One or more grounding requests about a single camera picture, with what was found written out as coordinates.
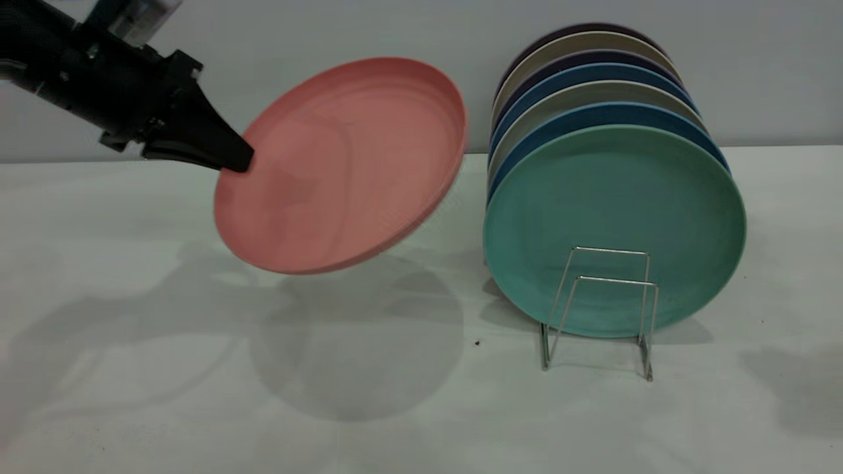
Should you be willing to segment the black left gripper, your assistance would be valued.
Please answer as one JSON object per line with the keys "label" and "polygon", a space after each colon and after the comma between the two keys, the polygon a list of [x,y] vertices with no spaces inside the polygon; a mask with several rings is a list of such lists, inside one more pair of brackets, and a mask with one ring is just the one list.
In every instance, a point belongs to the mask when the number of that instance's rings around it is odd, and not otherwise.
{"label": "black left gripper", "polygon": [[102,129],[105,146],[121,152],[144,139],[165,123],[173,100],[171,135],[148,141],[145,159],[249,170],[253,148],[195,85],[203,66],[183,51],[164,57],[93,26],[75,26],[40,45],[40,98]]}

